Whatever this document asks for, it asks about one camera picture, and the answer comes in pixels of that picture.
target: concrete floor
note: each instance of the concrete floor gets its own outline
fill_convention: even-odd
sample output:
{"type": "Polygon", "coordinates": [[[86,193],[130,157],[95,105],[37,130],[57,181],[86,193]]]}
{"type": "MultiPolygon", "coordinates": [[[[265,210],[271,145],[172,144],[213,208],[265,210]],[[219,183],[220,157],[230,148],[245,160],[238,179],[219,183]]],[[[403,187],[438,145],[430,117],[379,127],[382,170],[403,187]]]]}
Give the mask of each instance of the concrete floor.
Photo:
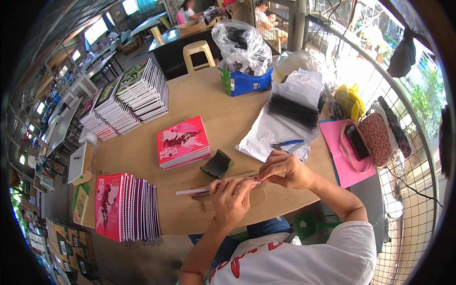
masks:
{"type": "MultiPolygon", "coordinates": [[[[147,60],[151,55],[147,52],[149,45],[150,40],[127,56],[119,55],[118,61],[124,70],[147,60]]],[[[112,74],[108,74],[108,78],[112,80],[112,74]]],[[[105,83],[102,79],[95,82],[99,88],[105,83]]],[[[62,184],[59,176],[55,182],[55,191],[48,192],[44,196],[46,217],[57,218],[73,224],[72,194],[72,185],[62,184]]],[[[295,228],[293,225],[295,216],[302,214],[314,214],[318,216],[320,221],[324,221],[319,202],[288,213],[285,218],[295,228]]],[[[85,228],[85,230],[92,234],[100,278],[120,285],[174,284],[177,281],[183,260],[193,247],[187,236],[165,236],[163,237],[163,244],[160,246],[141,246],[128,249],[121,243],[96,234],[93,229],[85,228]]],[[[305,240],[305,244],[324,243],[327,238],[327,231],[319,231],[305,240]]]]}

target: cardboard sheet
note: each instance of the cardboard sheet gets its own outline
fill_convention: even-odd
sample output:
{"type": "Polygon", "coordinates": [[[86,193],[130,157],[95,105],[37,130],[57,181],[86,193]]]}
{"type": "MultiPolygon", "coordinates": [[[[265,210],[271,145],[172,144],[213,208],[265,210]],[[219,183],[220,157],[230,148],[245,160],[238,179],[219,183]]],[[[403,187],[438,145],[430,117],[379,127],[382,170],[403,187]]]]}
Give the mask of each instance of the cardboard sheet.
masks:
{"type": "MultiPolygon", "coordinates": [[[[342,147],[340,146],[340,133],[342,125],[345,121],[346,120],[320,121],[319,124],[321,132],[323,133],[329,150],[331,151],[332,159],[334,160],[337,174],[339,176],[340,186],[342,188],[347,188],[375,174],[375,167],[373,165],[371,165],[369,170],[365,173],[358,174],[353,169],[353,166],[343,152],[342,147]]],[[[367,157],[362,161],[358,161],[347,135],[342,137],[342,141],[347,148],[348,153],[352,157],[352,161],[356,169],[360,172],[365,171],[371,163],[371,158],[367,157]]]]}

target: tree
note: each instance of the tree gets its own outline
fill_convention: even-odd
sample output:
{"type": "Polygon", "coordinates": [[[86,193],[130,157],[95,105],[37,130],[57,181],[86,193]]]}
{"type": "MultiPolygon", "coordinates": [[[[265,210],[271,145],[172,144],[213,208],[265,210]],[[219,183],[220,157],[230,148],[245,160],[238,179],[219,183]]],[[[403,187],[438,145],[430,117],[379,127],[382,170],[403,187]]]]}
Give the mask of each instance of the tree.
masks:
{"type": "Polygon", "coordinates": [[[443,81],[441,75],[431,71],[429,67],[422,72],[425,84],[415,85],[412,91],[412,107],[423,124],[428,138],[432,139],[439,135],[440,110],[446,101],[443,94],[443,81]]]}

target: yellow plastic bag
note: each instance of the yellow plastic bag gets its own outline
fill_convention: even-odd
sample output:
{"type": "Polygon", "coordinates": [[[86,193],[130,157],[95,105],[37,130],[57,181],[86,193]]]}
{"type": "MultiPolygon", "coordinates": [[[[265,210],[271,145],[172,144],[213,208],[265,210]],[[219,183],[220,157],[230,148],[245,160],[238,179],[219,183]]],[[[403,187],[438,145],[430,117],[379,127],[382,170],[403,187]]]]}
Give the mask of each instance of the yellow plastic bag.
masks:
{"type": "Polygon", "coordinates": [[[358,84],[353,85],[353,87],[341,85],[334,94],[345,116],[355,122],[366,113],[366,106],[364,106],[363,101],[358,96],[358,90],[358,84]]]}

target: white t-shirt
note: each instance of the white t-shirt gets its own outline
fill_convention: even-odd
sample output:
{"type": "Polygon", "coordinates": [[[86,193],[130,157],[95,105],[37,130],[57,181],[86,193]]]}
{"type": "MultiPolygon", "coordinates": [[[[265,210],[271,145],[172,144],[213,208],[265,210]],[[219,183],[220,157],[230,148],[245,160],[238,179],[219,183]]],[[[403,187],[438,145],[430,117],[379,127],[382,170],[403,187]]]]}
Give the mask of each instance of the white t-shirt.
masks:
{"type": "Polygon", "coordinates": [[[184,19],[185,23],[193,21],[192,19],[190,19],[190,16],[193,16],[195,14],[195,12],[193,12],[192,9],[188,9],[187,11],[185,11],[184,8],[180,8],[178,13],[182,15],[182,18],[184,19]]]}
{"type": "Polygon", "coordinates": [[[113,31],[109,34],[109,38],[112,38],[115,40],[119,35],[117,33],[114,33],[113,31]]]}
{"type": "Polygon", "coordinates": [[[364,285],[371,281],[377,256],[371,224],[340,224],[326,244],[286,244],[282,241],[287,235],[254,238],[245,241],[247,247],[241,243],[236,257],[214,269],[208,283],[364,285]]]}
{"type": "Polygon", "coordinates": [[[259,30],[260,31],[266,31],[266,27],[263,25],[264,22],[268,22],[269,18],[266,16],[266,13],[255,10],[255,21],[256,21],[256,26],[261,27],[259,30]]]}

